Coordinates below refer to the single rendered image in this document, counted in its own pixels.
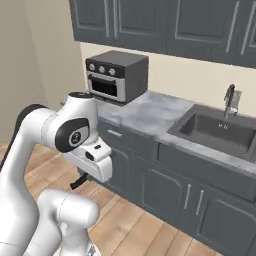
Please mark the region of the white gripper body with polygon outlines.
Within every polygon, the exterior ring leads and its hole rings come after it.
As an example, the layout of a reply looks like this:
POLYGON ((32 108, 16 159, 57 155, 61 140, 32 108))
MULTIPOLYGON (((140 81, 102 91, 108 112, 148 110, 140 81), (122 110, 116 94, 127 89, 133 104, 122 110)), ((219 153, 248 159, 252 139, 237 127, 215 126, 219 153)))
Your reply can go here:
POLYGON ((107 182, 112 177, 112 159, 110 157, 99 162, 80 160, 78 167, 101 183, 107 182))

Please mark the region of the grey base cupboard door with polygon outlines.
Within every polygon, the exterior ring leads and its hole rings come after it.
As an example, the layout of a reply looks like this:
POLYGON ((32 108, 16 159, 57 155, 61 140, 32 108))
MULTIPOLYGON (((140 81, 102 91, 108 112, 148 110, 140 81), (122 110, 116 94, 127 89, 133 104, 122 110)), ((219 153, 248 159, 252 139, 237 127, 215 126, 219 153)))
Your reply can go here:
POLYGON ((113 148, 111 159, 113 174, 108 186, 125 199, 135 202, 134 152, 126 148, 113 148))
POLYGON ((198 241, 224 256, 256 256, 256 207, 237 196, 201 185, 195 192, 190 228, 198 241), (204 197, 196 208, 201 189, 204 197))
POLYGON ((141 158, 135 160, 134 171, 138 204, 168 224, 187 231, 196 183, 141 158), (188 184, 191 191, 185 210, 188 184))

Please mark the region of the grey drawer front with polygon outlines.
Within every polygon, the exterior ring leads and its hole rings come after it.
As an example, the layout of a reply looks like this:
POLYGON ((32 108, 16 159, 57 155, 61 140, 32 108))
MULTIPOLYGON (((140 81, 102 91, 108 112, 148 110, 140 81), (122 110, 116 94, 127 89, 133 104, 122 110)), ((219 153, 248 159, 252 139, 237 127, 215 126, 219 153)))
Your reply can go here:
POLYGON ((133 150, 144 159, 151 159, 154 155, 155 141, 150 135, 140 133, 126 126, 109 123, 103 119, 99 120, 98 131, 102 139, 111 147, 119 146, 133 150), (121 133, 122 137, 119 138, 107 133, 109 129, 121 133))

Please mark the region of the black and silver toaster oven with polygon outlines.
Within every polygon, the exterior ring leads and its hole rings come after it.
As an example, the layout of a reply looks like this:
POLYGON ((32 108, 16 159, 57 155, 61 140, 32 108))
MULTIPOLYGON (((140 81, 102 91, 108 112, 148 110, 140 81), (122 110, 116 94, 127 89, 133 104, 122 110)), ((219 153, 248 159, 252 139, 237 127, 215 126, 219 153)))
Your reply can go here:
POLYGON ((85 60, 91 93, 128 103, 148 90, 149 57, 110 50, 85 60))

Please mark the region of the grey panel under sink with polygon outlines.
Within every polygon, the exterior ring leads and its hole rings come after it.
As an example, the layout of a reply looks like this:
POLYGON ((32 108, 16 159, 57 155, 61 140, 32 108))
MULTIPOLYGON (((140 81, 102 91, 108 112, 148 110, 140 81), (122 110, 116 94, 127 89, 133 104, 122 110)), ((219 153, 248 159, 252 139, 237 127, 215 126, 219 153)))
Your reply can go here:
POLYGON ((240 168, 162 143, 158 144, 157 160, 173 172, 256 202, 256 175, 240 168))

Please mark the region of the dark grey sink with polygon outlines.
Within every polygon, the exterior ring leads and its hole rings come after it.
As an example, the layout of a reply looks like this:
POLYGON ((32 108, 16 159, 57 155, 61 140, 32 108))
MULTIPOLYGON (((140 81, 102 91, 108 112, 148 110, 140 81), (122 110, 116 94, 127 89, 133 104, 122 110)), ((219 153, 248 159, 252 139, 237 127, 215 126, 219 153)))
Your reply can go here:
POLYGON ((228 155, 256 162, 256 119, 193 105, 168 133, 228 155))

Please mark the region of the dark metal tap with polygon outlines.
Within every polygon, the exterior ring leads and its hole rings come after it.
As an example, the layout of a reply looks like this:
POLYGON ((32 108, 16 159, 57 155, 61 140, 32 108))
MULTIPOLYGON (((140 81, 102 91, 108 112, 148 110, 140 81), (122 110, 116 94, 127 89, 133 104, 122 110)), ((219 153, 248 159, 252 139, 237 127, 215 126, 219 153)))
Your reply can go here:
POLYGON ((234 116, 238 113, 238 105, 241 98, 242 92, 235 89, 235 85, 231 84, 227 91, 226 95, 224 97, 225 101, 225 111, 224 111, 224 117, 227 118, 230 114, 233 114, 234 116))

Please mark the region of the grey wall cupboard door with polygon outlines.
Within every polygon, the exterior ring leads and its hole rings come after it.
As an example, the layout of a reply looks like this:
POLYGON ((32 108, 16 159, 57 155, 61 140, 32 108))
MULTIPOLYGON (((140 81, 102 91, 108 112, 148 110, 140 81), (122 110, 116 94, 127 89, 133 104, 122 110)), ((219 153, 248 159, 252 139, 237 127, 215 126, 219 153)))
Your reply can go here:
POLYGON ((167 0, 117 0, 118 47, 153 53, 166 50, 167 0))
POLYGON ((236 0, 168 0, 166 50, 169 55, 189 59, 234 62, 239 0, 230 51, 225 53, 236 0))
POLYGON ((104 0, 69 0, 74 39, 106 45, 104 0))
MULTIPOLYGON (((245 27, 245 23, 246 23, 246 19, 244 18, 244 14, 247 11, 247 7, 246 7, 247 3, 248 3, 248 0, 244 0, 242 14, 241 14, 241 23, 240 23, 241 46, 242 46, 242 40, 243 40, 243 35, 244 35, 244 32, 242 31, 242 29, 245 27)), ((256 54, 253 54, 252 56, 249 56, 249 55, 241 56, 240 53, 239 53, 239 62, 240 62, 241 66, 256 69, 256 54)))

